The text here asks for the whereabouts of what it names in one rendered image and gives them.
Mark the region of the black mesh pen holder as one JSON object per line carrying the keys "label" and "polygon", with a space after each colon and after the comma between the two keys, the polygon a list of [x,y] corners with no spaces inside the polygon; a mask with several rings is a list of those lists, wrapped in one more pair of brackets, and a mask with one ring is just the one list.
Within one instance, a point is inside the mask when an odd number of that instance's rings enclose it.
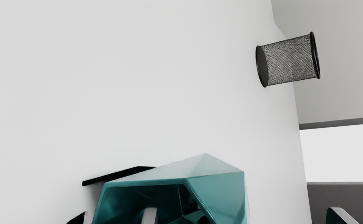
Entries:
{"label": "black mesh pen holder", "polygon": [[320,79],[314,32],[255,49],[257,73],[263,87]]}

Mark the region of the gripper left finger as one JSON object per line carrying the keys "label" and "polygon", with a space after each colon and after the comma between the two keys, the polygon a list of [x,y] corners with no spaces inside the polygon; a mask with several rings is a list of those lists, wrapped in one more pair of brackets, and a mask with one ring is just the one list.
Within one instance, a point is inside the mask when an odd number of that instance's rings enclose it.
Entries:
{"label": "gripper left finger", "polygon": [[154,207],[145,208],[141,224],[158,224],[158,209]]}

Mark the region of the teal faceted mug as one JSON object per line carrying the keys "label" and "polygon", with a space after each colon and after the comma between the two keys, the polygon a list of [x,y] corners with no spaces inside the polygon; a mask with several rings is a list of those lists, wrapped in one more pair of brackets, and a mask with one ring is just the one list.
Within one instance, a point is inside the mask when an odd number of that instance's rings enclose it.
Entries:
{"label": "teal faceted mug", "polygon": [[106,182],[92,224],[250,224],[245,174],[209,154]]}

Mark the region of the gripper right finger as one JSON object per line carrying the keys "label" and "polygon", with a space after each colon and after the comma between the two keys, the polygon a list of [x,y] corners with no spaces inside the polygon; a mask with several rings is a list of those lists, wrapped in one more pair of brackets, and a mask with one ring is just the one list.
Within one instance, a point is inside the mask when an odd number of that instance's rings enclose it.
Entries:
{"label": "gripper right finger", "polygon": [[326,224],[359,224],[344,209],[339,207],[329,207],[326,213]]}

